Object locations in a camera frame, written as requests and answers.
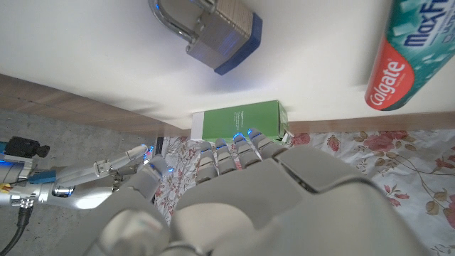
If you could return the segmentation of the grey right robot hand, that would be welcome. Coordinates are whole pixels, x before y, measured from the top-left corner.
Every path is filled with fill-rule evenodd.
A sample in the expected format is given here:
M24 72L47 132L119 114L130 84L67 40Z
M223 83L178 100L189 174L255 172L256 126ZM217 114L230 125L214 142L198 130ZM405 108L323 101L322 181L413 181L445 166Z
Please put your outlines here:
M51 169L39 169L35 159L2 154L1 205L95 208L118 190L123 176L134 173L126 167L146 162L152 150L142 144L106 159Z

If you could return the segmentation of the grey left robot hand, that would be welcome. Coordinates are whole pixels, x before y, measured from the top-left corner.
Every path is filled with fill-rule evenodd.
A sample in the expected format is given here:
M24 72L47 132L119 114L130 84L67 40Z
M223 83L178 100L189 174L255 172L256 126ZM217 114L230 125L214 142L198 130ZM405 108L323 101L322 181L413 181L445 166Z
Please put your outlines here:
M152 159L93 213L84 255L426 255L380 189L307 146L290 149L251 129L202 146L196 185L170 223L150 203L165 163Z

